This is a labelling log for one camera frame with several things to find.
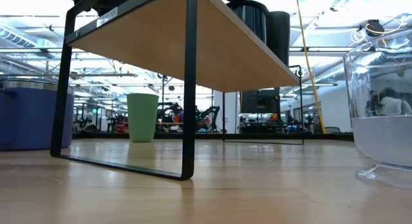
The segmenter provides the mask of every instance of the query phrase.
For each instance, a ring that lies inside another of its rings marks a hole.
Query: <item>black cylinder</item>
[[[264,43],[267,41],[266,16],[269,13],[265,5],[256,1],[228,3],[227,6],[259,37]]]
[[[268,13],[266,45],[289,66],[290,16],[287,12]]]

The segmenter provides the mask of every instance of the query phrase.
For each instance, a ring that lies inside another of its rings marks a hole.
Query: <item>green trash can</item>
[[[129,137],[132,142],[152,142],[155,136],[159,96],[131,93],[127,95]]]

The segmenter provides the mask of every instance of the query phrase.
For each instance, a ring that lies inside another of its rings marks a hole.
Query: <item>label sticker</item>
[[[102,15],[101,17],[99,17],[97,19],[96,28],[98,28],[99,26],[107,23],[108,21],[115,18],[116,16],[117,16],[117,7],[110,10],[110,12],[108,12],[108,13]]]

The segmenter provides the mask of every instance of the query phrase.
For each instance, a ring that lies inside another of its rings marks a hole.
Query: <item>blue container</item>
[[[49,149],[57,85],[24,79],[0,81],[0,150]],[[68,88],[62,147],[71,145],[74,90]]]

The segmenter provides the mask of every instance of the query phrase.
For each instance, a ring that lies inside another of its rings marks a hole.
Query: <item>glass jar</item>
[[[355,144],[375,160],[357,177],[412,189],[412,30],[352,49],[344,65]]]

